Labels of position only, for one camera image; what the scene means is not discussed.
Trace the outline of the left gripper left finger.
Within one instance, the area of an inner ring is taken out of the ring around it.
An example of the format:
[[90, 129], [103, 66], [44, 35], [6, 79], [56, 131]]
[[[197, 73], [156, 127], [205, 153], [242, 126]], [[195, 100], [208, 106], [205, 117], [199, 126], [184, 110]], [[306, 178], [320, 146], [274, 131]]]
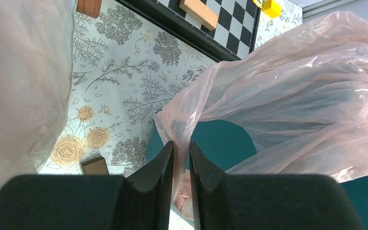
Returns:
[[129, 177], [19, 175], [0, 189], [0, 230], [166, 230], [174, 143]]

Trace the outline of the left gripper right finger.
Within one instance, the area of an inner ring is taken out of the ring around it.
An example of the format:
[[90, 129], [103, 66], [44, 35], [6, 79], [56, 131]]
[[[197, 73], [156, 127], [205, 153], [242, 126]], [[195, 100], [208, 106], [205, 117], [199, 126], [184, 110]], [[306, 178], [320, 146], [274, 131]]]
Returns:
[[343, 187], [320, 174], [227, 174], [189, 146], [197, 230], [361, 230]]

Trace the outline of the pink plastic trash bag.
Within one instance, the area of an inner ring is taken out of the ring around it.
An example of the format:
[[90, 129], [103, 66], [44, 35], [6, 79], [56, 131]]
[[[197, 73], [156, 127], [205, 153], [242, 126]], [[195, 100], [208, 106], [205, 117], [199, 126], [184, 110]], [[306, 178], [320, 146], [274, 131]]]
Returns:
[[190, 139], [212, 120], [243, 127], [257, 151], [229, 173], [368, 176], [368, 20], [337, 11], [301, 24], [206, 68], [154, 115], [162, 141], [176, 144], [173, 205], [188, 219]]

